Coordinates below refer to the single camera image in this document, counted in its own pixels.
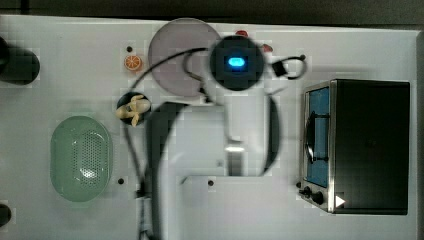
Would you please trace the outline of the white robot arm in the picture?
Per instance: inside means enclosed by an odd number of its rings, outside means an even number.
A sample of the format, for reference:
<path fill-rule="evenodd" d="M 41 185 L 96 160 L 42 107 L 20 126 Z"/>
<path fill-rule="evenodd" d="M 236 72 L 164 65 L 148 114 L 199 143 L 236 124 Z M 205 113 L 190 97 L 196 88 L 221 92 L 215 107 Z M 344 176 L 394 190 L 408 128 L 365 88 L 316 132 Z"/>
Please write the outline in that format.
<path fill-rule="evenodd" d="M 279 152 L 280 121 L 258 44 L 226 36 L 209 47 L 201 67 L 207 103 L 167 101 L 145 122 L 154 240 L 183 240 L 181 207 L 191 181 L 261 177 Z"/>

